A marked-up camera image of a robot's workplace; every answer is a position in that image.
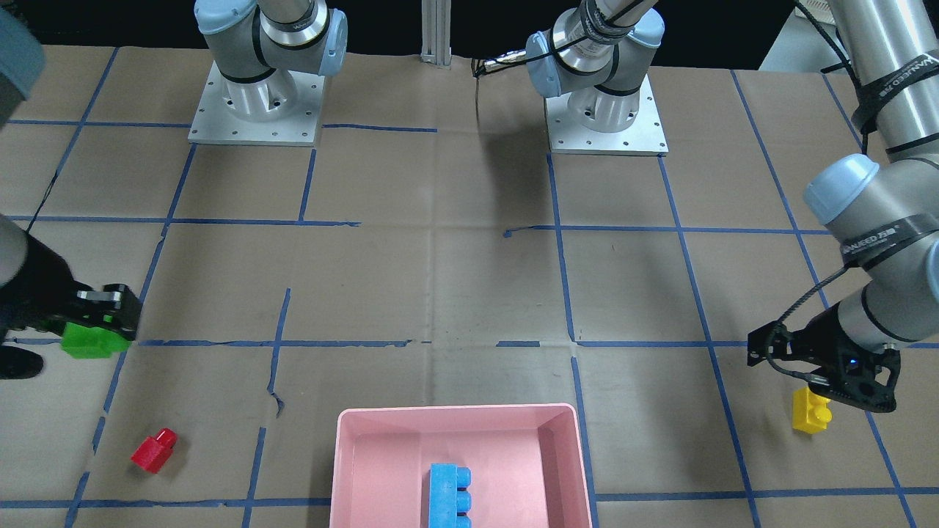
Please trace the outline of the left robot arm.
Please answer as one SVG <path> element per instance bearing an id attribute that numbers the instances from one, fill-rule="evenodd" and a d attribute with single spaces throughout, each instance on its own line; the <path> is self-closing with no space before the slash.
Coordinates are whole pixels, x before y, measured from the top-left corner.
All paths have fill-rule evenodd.
<path id="1" fill-rule="evenodd" d="M 871 281 L 802 330 L 779 318 L 752 331 L 748 364 L 768 362 L 816 395 L 892 412 L 901 350 L 937 334 L 937 36 L 922 1 L 829 7 L 858 99 L 852 123 L 882 134 L 889 162 L 849 155 L 803 197 L 841 245 L 843 268 Z M 654 2 L 582 1 L 527 38 L 527 71 L 541 96 L 571 94 L 586 127 L 613 133 L 603 105 L 636 106 L 663 32 Z"/>

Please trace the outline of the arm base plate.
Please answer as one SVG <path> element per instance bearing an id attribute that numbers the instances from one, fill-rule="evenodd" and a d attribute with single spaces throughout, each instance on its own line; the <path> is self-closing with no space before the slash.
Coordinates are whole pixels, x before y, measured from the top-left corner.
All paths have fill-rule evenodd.
<path id="1" fill-rule="evenodd" d="M 230 146 L 314 147 L 318 143 L 326 78 L 276 70 L 251 84 L 209 70 L 188 140 Z"/>
<path id="2" fill-rule="evenodd" d="M 591 87 L 546 99 L 544 116 L 553 153 L 664 156 L 670 152 L 648 77 L 627 96 Z"/>

